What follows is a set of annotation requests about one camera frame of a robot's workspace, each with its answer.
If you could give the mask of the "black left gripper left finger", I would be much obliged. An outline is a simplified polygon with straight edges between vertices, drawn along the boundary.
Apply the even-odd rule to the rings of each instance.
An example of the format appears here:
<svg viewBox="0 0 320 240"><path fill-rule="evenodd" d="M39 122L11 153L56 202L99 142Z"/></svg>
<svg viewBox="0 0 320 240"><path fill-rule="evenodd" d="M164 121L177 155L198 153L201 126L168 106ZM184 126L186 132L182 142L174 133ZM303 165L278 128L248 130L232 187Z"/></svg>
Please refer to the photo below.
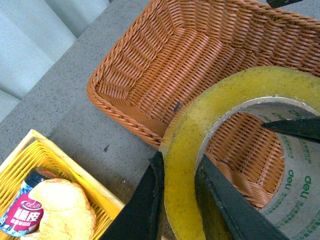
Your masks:
<svg viewBox="0 0 320 240"><path fill-rule="evenodd" d="M163 229L165 170L157 151L128 203L106 229L101 240L160 240Z"/></svg>

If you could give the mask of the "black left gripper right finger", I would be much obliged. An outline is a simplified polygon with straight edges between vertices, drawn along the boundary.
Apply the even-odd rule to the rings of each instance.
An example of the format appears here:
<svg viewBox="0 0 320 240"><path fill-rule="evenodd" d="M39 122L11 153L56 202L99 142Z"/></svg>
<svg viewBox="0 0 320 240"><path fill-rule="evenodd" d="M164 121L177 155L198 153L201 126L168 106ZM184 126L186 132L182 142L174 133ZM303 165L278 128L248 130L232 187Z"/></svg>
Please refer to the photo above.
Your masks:
<svg viewBox="0 0 320 240"><path fill-rule="evenodd" d="M286 240L204 155L195 172L200 225L207 240Z"/></svg>

